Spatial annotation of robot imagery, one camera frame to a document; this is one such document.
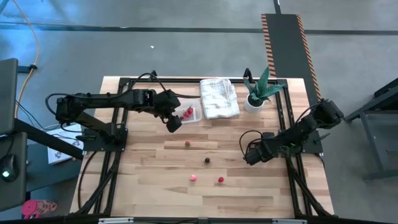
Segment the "white pot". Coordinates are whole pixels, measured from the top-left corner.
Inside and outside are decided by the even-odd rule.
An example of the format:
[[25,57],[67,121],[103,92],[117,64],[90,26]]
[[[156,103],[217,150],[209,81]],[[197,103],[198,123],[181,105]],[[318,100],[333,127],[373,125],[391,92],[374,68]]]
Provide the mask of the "white pot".
[[246,101],[244,102],[244,109],[249,113],[258,113],[264,107],[265,101],[262,102],[260,106],[252,106],[249,103],[249,95],[246,97]]

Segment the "clear plastic container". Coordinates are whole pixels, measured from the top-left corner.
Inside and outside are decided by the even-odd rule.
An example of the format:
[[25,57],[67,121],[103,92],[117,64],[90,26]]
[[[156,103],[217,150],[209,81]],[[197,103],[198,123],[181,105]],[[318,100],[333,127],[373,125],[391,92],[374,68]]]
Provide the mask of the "clear plastic container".
[[[184,116],[184,113],[191,107],[193,109],[193,113],[187,118]],[[199,101],[185,101],[181,103],[181,106],[175,109],[173,115],[177,115],[178,117],[183,117],[181,120],[182,124],[197,122],[201,120],[201,105]]]

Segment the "green plant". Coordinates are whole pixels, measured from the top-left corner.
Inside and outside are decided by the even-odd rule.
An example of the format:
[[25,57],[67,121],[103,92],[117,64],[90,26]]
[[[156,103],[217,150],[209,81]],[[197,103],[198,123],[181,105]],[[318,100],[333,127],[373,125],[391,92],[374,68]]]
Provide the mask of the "green plant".
[[269,97],[277,93],[284,85],[276,84],[268,86],[269,78],[269,67],[267,67],[262,73],[258,82],[255,86],[250,85],[248,79],[244,79],[243,82],[249,90],[249,103],[253,106],[260,106],[265,100],[269,100]]

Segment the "desk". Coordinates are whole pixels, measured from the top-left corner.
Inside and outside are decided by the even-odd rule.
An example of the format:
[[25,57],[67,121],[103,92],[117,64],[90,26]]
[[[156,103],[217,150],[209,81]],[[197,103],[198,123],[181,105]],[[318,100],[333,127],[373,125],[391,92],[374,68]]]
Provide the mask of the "desk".
[[[101,93],[116,93],[119,78],[104,77]],[[287,81],[294,116],[298,118],[308,107],[304,81],[300,78]],[[199,83],[164,85],[176,93],[200,94]],[[156,82],[137,83],[134,88],[162,91]],[[271,97],[271,102],[267,102],[260,113],[248,114],[243,108],[248,90],[243,84],[235,84],[235,88],[241,110],[239,116],[230,119],[203,118],[197,123],[184,124],[173,134],[167,131],[159,118],[129,112],[129,137],[119,165],[112,216],[294,217],[284,159],[249,166],[242,159],[238,143],[240,135],[250,129],[278,131],[275,97]],[[112,113],[113,109],[97,109],[95,117],[107,123],[111,121]],[[258,138],[258,134],[248,134],[243,138],[243,145],[254,138]],[[189,149],[184,148],[186,140],[191,142]],[[103,157],[103,152],[97,153],[87,168],[81,188],[82,202],[98,185]],[[211,159],[208,165],[204,163],[206,157]],[[308,187],[324,208],[333,213],[322,162],[314,155],[304,154],[303,164]],[[190,182],[192,174],[198,176],[196,182]],[[225,180],[219,184],[217,180],[221,176]],[[297,193],[300,208],[304,210],[301,191]],[[107,195],[106,189],[102,209]],[[76,210],[75,192],[71,212]]]

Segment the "computer mouse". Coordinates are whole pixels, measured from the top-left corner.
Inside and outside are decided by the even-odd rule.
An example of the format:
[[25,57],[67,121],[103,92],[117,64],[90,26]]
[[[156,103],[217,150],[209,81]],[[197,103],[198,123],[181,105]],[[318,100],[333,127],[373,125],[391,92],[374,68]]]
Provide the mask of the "computer mouse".
[[0,174],[1,178],[6,182],[12,182],[17,179],[19,167],[16,155],[7,154],[0,159]]

